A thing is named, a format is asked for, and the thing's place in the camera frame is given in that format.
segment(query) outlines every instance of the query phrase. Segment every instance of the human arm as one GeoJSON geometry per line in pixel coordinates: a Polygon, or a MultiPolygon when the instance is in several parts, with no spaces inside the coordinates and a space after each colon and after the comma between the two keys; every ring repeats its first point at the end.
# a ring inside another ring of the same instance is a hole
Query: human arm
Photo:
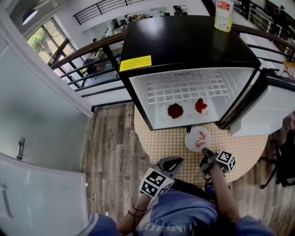
{"type": "Polygon", "coordinates": [[[210,171],[210,175],[216,193],[219,214],[228,218],[230,222],[236,223],[241,218],[236,200],[227,186],[219,164],[213,162],[212,165],[213,168],[210,171]]]}
{"type": "Polygon", "coordinates": [[[131,214],[141,217],[134,217],[133,215],[127,213],[117,224],[117,230],[123,235],[127,235],[133,232],[133,230],[137,227],[139,221],[141,220],[142,216],[144,215],[143,211],[147,209],[151,199],[152,198],[147,194],[142,194],[138,202],[134,205],[134,208],[140,211],[135,210],[133,207],[131,210],[129,210],[131,214]]]}

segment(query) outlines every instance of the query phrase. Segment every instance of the blue shirt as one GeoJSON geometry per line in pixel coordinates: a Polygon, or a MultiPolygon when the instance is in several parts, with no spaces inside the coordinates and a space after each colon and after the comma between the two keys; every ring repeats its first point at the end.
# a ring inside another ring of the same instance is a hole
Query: blue shirt
{"type": "MultiPolygon", "coordinates": [[[[184,236],[200,222],[213,225],[218,217],[217,207],[211,202],[193,195],[170,189],[153,199],[138,225],[141,236],[184,236]]],[[[238,236],[274,236],[260,221],[245,216],[235,224],[238,236]]],[[[92,214],[89,225],[80,236],[121,236],[116,223],[105,215],[92,214]]]]}

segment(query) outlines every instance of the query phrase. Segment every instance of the shrimp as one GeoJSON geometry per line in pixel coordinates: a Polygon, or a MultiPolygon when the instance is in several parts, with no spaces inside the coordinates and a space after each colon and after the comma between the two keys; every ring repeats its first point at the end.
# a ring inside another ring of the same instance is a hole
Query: shrimp
{"type": "Polygon", "coordinates": [[[205,140],[206,139],[206,135],[204,134],[204,133],[202,133],[201,131],[200,131],[200,134],[201,134],[201,136],[202,136],[202,138],[200,138],[201,140],[205,140]]]}
{"type": "Polygon", "coordinates": [[[197,144],[197,142],[195,143],[195,146],[196,146],[197,148],[203,146],[203,145],[206,143],[206,142],[201,142],[201,143],[197,144]]]}

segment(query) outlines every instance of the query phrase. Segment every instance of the wire shelf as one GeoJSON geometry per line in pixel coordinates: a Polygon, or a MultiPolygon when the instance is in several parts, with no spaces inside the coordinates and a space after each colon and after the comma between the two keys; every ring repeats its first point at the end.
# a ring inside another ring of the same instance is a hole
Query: wire shelf
{"type": "Polygon", "coordinates": [[[149,105],[172,100],[217,96],[230,96],[217,69],[166,73],[147,78],[149,105]]]}

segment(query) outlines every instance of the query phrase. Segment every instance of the white door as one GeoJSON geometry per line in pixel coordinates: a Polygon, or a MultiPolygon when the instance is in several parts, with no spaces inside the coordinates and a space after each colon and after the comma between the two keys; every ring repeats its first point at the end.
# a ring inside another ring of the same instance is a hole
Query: white door
{"type": "Polygon", "coordinates": [[[0,153],[0,230],[6,236],[74,236],[88,224],[86,175],[0,153]]]}
{"type": "Polygon", "coordinates": [[[80,171],[89,117],[49,87],[0,35],[0,152],[46,168],[80,171]]]}

